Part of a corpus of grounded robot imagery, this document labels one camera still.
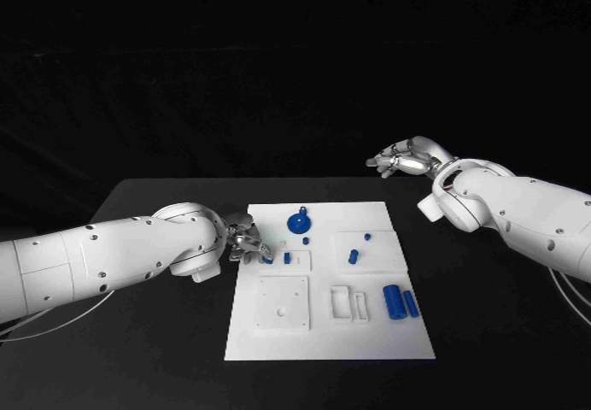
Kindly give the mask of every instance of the cable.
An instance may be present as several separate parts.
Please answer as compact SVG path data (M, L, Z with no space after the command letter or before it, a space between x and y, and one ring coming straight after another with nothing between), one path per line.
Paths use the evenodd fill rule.
M73 318L69 322L64 322L61 325L58 325L57 327L54 327L53 329L48 329L47 331L41 331L40 333L35 333L34 335L30 336L24 336L24 337L17 337L15 339L4 339L0 340L0 343L4 342L17 342L18 340L24 340L24 339L30 339L31 337L37 337L40 335L46 335L48 332L56 331L57 329L61 329L67 324L70 324L71 322L74 322L82 316L84 316L87 313L90 313L97 306L100 305L100 303L108 299L108 296L110 296L113 293L113 290L110 290L110 293L103 297L102 301L76 318Z
M50 310L46 309L43 312L37 313L31 318L27 318L25 320L22 320L21 322L18 322L14 326L8 327L7 329L4 329L2 331L0 331L0 336L4 335L5 333L9 333L14 329L18 329L21 326L24 326L28 322L31 322L35 318L38 318L40 316L43 316Z
M557 290L559 290L560 293L562 293L563 299L566 299L566 302L569 303L569 306L572 307L572 309L573 309L573 311L576 312L576 314L577 314L577 316L580 317L580 319L585 320L586 324L591 326L591 321L588 320L588 318L585 317L585 315L580 313L580 311L576 309L575 305L573 305L572 302L569 301L569 297L567 297L566 294L563 293L560 284L557 283L556 277L553 276L551 268L547 267L547 270L550 271L550 276L551 276L553 282L556 283Z
M566 276L562 272L559 272L559 274L562 275L562 279L563 279L563 281L566 282L566 285L569 286L569 288L572 289L572 291L575 292L575 294L576 294L577 298L580 299L580 301L582 301L588 306L591 306L591 302L589 302L589 301L586 300L586 298L577 293L577 290L575 289L575 285L573 285L572 282L569 281L567 276Z

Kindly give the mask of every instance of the white platform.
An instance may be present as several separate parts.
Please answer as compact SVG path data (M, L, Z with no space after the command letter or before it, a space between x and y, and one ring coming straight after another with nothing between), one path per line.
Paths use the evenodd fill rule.
M286 219L305 206L311 219L311 228L302 235L286 229ZM226 360L371 360L371 359L433 359L435 354L428 340L422 313L417 318L390 320L384 306L383 287L397 284L400 290L412 290L409 275L400 245L391 233L391 223L383 202L327 202L292 204L249 205L260 236L265 243L276 251L272 265L260 265L253 260L247 265L240 262L236 280L236 292L231 306L230 329L224 350ZM338 264L340 255L337 237L348 237L357 241L354 234L337 232L357 232L360 235L358 271L341 272L345 264ZM368 232L371 239L364 241L363 234ZM308 245L301 239L309 238ZM389 253L383 256L384 240L389 243ZM374 252L371 246L381 247ZM341 249L348 247L344 241ZM282 264L282 252L308 251L309 270L278 268ZM391 270L383 264L384 257L393 259ZM295 299L280 296L273 302L260 302L260 277L305 278L308 285L308 322L295 325L280 325L280 320L291 315L291 306L296 309L289 316L301 318L301 306L291 305ZM285 295L292 291L286 285ZM361 325L354 318L350 323L332 320L329 287L348 286L350 308L354 312L353 295L364 294L367 322ZM419 309L419 295L413 294ZM260 329L257 319L266 317L270 325Z

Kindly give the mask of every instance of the white robotic arm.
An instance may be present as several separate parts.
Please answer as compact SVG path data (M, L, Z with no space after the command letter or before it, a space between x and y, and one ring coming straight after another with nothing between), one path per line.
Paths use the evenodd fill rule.
M155 214L86 225L0 243L0 323L151 279L169 267L201 282L219 274L217 259L257 252L272 259L249 215L219 215L195 203Z
M508 247L551 269L591 282L591 196L514 174L488 161L458 159L428 138L390 145L366 161L387 178L400 169L432 180L417 208L465 232L479 226Z

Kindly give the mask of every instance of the table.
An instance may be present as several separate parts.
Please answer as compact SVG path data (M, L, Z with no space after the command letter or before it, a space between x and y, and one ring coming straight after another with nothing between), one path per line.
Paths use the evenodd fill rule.
M249 203L384 201L420 300L435 360L224 362L237 264L194 284L167 272L115 291L61 330L0 348L2 408L419 408L494 403L588 408L591 329L546 269L495 231L428 222L420 177L128 179L92 223L198 202L220 215ZM74 317L58 307L11 337Z

